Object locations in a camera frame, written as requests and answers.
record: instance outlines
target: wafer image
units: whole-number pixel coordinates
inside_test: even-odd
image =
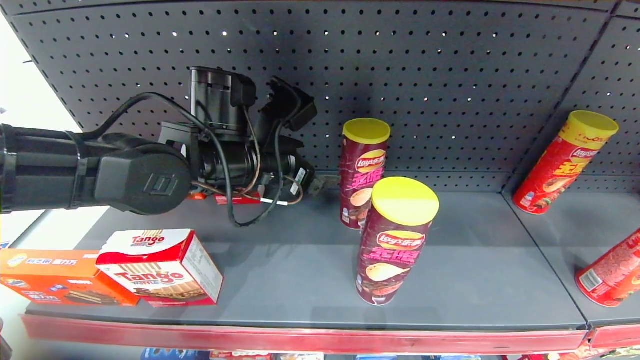
[[[368,266],[366,272],[371,280],[384,281],[409,270],[411,270],[411,268],[403,269],[391,264],[377,263]]]
[[[91,304],[103,306],[117,306],[120,303],[109,295],[99,293],[97,291],[77,291],[71,290],[65,295],[65,298],[78,304]]]
[[[171,286],[165,286],[164,288],[154,289],[145,294],[151,297],[163,297],[168,299],[177,300],[199,300],[203,296],[207,296],[202,291],[200,285],[195,281],[184,282],[182,284],[176,284]]]

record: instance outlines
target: maroon chip can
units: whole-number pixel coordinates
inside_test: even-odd
[[[385,171],[389,125],[378,119],[353,119],[344,124],[340,157],[340,220],[361,229],[371,207],[371,192]]]
[[[426,185],[388,177],[373,187],[356,276],[356,291],[367,303],[388,304],[415,265],[440,203]]]

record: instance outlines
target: red shelf edge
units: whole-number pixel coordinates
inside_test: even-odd
[[[327,354],[525,354],[578,348],[587,331],[442,332],[143,325],[22,315],[30,338],[103,345]]]
[[[619,348],[640,345],[640,324],[614,325],[594,329],[592,348]]]

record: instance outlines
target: lay's chip can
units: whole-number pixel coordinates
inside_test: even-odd
[[[356,274],[356,291],[371,305],[388,304],[416,264],[440,209],[425,184],[388,177],[373,186]]]
[[[530,214],[546,213],[618,129],[618,124],[604,115],[571,112],[556,139],[514,194],[513,203]]]
[[[373,186],[382,179],[389,125],[378,119],[353,119],[344,124],[340,157],[340,220],[361,229],[371,208]]]
[[[575,280],[585,296],[606,307],[640,290],[640,229],[578,271]]]

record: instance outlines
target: tango wafer box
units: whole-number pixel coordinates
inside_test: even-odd
[[[194,230],[115,232],[96,265],[154,307],[215,305],[222,274]]]
[[[95,267],[98,251],[0,251],[0,283],[39,304],[134,306],[139,298]]]

